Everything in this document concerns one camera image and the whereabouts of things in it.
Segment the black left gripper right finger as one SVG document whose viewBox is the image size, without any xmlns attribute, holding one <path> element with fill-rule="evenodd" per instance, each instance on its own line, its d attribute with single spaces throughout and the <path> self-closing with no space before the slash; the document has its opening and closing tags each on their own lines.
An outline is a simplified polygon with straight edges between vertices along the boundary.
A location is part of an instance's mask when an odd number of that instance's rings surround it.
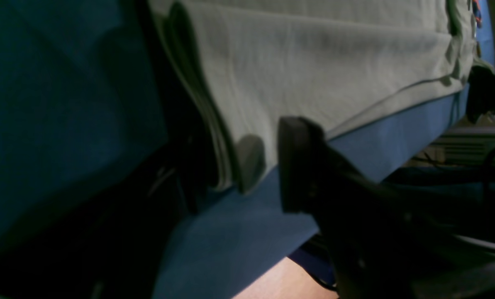
<svg viewBox="0 0 495 299">
<path fill-rule="evenodd" d="M 495 299 L 495 253 L 365 178 L 302 117 L 278 128 L 282 210 L 312 215 L 341 299 Z"/>
</svg>

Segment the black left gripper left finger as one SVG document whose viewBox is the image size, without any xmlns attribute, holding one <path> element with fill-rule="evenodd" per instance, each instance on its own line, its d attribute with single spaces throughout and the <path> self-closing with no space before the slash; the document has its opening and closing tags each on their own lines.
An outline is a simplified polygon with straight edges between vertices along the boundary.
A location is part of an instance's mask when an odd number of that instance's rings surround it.
<svg viewBox="0 0 495 299">
<path fill-rule="evenodd" d="M 171 141 L 127 178 L 0 250 L 9 299 L 149 299 L 169 237 L 206 192 L 209 143 Z"/>
</svg>

